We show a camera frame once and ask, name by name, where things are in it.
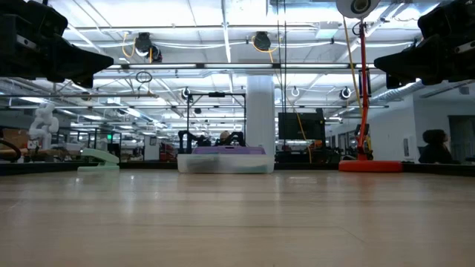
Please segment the white round column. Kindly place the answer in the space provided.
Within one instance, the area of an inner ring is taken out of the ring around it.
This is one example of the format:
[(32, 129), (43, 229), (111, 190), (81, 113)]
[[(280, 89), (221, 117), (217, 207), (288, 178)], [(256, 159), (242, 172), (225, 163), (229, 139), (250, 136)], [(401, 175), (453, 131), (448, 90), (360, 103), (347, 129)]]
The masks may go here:
[(275, 85), (272, 76), (248, 76), (246, 84), (246, 141), (275, 154)]

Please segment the black background robot arms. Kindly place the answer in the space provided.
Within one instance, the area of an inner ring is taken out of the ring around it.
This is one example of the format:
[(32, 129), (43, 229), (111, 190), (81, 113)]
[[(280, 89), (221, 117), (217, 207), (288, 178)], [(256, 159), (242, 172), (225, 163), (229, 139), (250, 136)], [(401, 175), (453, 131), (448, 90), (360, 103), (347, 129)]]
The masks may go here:
[(239, 145), (242, 147), (246, 146), (245, 138), (243, 132), (232, 132), (226, 140), (226, 142), (221, 145), (220, 137), (212, 143), (211, 139), (207, 136), (200, 135), (195, 136), (189, 131), (179, 131), (179, 154), (191, 154), (193, 151), (192, 143), (195, 142), (196, 148), (198, 147), (217, 147), (217, 146), (230, 146), (230, 145)]

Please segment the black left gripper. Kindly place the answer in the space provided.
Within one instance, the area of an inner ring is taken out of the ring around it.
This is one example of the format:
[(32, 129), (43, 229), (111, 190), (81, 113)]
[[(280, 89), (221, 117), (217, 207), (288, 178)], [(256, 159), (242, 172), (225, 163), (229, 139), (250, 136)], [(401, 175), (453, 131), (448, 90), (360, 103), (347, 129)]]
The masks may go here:
[(0, 77), (71, 80), (92, 88), (94, 74), (114, 59), (83, 50), (62, 38), (68, 20), (41, 2), (0, 0)]

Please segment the red desk lamp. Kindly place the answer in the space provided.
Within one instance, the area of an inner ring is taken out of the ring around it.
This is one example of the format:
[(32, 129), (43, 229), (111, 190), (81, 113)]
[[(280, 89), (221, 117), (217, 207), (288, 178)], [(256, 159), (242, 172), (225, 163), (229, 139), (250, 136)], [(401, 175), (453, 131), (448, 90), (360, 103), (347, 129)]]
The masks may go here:
[[(353, 76), (353, 85), (356, 90), (358, 108), (361, 114), (361, 123), (357, 125), (355, 136), (357, 138), (357, 158), (339, 162), (339, 171), (367, 172), (367, 173), (398, 173), (402, 172), (402, 163), (398, 161), (379, 161), (370, 159), (372, 147), (368, 132), (370, 125), (367, 122), (369, 111), (369, 70), (366, 61), (366, 37), (364, 18), (367, 17), (379, 4), (380, 0), (336, 0), (336, 7), (343, 16), (345, 38), (347, 43), (350, 69)], [(345, 19), (358, 19), (358, 37), (361, 45), (361, 79), (356, 84), (355, 64), (353, 63), (350, 38)]]

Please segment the cardboard box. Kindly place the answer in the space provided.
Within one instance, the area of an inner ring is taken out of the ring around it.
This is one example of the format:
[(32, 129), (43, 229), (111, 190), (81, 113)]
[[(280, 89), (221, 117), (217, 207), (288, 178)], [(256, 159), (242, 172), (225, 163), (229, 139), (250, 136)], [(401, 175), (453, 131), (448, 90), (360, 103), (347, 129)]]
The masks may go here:
[(30, 137), (27, 130), (18, 128), (4, 128), (2, 130), (4, 140), (15, 145), (17, 148), (26, 148)]

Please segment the black monitor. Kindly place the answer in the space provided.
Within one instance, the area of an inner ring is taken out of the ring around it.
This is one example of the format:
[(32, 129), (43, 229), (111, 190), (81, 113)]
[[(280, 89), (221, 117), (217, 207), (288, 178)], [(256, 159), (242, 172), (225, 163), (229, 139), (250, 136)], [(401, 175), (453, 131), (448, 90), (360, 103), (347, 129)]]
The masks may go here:
[(317, 108), (313, 113), (279, 113), (278, 138), (324, 140), (325, 118), (323, 110)]

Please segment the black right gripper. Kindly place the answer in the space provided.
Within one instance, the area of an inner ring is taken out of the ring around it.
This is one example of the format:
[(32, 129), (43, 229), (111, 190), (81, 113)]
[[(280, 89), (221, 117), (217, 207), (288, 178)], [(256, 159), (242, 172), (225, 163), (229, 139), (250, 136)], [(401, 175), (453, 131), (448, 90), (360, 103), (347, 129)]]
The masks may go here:
[(387, 89), (417, 79), (423, 85), (475, 79), (475, 0), (440, 4), (421, 16), (418, 26), (420, 44), (374, 60), (386, 74)]

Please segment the clear pencil case purple lid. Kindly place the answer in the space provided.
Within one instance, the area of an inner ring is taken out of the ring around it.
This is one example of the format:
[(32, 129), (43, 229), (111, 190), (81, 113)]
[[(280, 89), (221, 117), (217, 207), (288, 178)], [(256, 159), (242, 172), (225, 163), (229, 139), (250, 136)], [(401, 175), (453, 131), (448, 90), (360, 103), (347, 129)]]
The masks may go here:
[[(185, 161), (192, 155), (217, 155), (220, 158), (220, 168), (214, 173), (190, 173)], [(242, 174), (238, 167), (242, 165), (275, 164), (274, 156), (267, 155), (262, 147), (217, 146), (198, 147), (191, 154), (177, 156), (177, 168), (180, 173), (187, 174)]]

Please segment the black frame stand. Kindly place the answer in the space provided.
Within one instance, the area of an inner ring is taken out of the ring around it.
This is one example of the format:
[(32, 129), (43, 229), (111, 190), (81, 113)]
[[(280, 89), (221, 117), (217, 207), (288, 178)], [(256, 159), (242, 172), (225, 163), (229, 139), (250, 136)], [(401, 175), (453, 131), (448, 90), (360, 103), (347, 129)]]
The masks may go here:
[(212, 143), (223, 131), (243, 132), (246, 141), (245, 93), (190, 93), (183, 91), (186, 101), (186, 129), (195, 136), (204, 135)]

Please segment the black aluminium table frame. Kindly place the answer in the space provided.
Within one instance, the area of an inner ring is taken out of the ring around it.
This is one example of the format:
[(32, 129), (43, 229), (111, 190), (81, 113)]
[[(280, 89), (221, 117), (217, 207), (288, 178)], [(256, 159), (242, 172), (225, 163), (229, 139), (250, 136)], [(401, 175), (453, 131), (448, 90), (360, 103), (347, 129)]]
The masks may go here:
[[(60, 171), (76, 171), (78, 167), (94, 166), (87, 162), (30, 162), (30, 163), (0, 163), (0, 176), (34, 174)], [(120, 169), (164, 169), (177, 170), (176, 162), (121, 162)], [(337, 163), (309, 164), (309, 163), (275, 163), (274, 170), (325, 170), (336, 171)], [(409, 162), (402, 163), (402, 170), (408, 173), (439, 174), (447, 176), (475, 177), (475, 165), (426, 165)]]

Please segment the mint green stapler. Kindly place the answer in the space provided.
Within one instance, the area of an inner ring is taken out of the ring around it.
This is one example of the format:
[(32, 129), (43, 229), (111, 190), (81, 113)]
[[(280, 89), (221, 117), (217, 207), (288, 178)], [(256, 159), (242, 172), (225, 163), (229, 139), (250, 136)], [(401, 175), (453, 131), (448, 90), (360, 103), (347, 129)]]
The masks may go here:
[(82, 156), (92, 156), (98, 159), (100, 163), (95, 166), (80, 166), (77, 171), (117, 171), (119, 170), (119, 158), (107, 151), (97, 150), (93, 148), (85, 148), (81, 150)]

